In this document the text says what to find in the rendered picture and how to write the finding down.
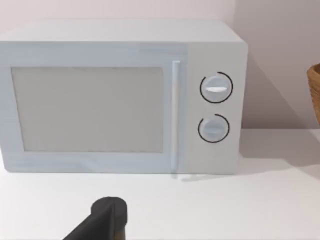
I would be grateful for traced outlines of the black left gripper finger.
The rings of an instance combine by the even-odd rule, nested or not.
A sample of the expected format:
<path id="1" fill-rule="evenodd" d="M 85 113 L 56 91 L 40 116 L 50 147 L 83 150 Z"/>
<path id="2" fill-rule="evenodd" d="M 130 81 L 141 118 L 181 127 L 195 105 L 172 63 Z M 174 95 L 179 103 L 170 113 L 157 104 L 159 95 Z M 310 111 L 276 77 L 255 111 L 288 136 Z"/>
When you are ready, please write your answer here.
<path id="1" fill-rule="evenodd" d="M 96 200 L 88 215 L 62 240 L 126 240 L 128 206 L 120 197 Z"/>

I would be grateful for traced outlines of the pale microwave door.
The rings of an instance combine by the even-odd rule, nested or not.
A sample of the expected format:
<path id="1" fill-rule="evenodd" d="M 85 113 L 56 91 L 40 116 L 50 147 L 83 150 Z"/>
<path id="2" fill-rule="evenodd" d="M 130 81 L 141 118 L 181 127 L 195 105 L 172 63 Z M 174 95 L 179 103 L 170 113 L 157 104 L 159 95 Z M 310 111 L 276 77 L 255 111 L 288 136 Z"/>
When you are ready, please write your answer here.
<path id="1" fill-rule="evenodd" d="M 17 173 L 171 173 L 177 42 L 1 41 L 0 150 Z"/>

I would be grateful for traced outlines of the pale round microwave knob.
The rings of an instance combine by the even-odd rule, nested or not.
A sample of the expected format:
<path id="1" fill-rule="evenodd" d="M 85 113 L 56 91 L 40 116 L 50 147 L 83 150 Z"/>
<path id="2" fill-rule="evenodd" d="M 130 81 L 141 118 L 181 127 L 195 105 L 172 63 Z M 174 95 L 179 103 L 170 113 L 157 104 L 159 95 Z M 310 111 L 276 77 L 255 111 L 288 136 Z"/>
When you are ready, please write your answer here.
<path id="1" fill-rule="evenodd" d="M 219 116 L 205 118 L 200 124 L 199 131 L 205 140 L 217 142 L 222 140 L 227 134 L 228 124 Z"/>
<path id="2" fill-rule="evenodd" d="M 224 75 L 207 77 L 201 84 L 202 95 L 210 102 L 224 101 L 231 91 L 231 82 Z"/>

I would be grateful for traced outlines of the pale microwave oven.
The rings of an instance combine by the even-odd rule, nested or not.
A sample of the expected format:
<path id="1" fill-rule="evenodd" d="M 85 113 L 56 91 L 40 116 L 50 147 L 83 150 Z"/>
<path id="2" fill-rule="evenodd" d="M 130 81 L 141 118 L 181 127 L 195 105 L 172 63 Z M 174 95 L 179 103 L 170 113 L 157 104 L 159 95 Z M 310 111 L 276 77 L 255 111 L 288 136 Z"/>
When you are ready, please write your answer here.
<path id="1" fill-rule="evenodd" d="M 0 34 L 0 42 L 149 42 L 187 46 L 183 92 L 183 129 L 177 174 L 232 174 L 240 153 L 240 135 L 248 45 L 224 22 L 194 19 L 47 19 Z M 210 102 L 203 81 L 224 75 L 228 97 Z M 204 119 L 223 118 L 228 131 L 219 141 L 200 133 Z"/>

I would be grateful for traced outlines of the brown woven basket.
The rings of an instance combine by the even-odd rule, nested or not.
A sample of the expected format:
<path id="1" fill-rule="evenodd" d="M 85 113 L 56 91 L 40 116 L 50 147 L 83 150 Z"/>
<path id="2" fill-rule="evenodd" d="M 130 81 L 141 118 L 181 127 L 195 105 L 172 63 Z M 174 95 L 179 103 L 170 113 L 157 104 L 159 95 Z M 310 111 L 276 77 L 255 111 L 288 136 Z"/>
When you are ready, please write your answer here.
<path id="1" fill-rule="evenodd" d="M 320 63 L 312 65 L 306 72 L 308 86 L 316 120 L 320 125 Z"/>

